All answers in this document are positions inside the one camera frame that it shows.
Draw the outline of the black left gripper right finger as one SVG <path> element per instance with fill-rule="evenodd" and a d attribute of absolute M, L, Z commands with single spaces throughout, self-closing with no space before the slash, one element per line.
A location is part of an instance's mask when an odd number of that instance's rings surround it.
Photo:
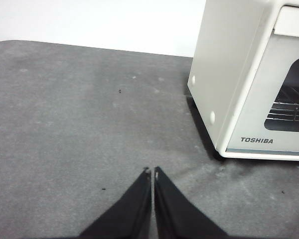
<path fill-rule="evenodd" d="M 160 239 L 224 239 L 227 233 L 182 194 L 160 167 L 154 169 L 154 206 Z"/>

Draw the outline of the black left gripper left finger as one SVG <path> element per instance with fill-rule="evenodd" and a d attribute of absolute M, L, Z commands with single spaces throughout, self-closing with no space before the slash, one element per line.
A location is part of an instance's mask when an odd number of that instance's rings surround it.
<path fill-rule="evenodd" d="M 147 239 L 151 218 L 151 170 L 145 168 L 134 183 L 80 239 Z"/>

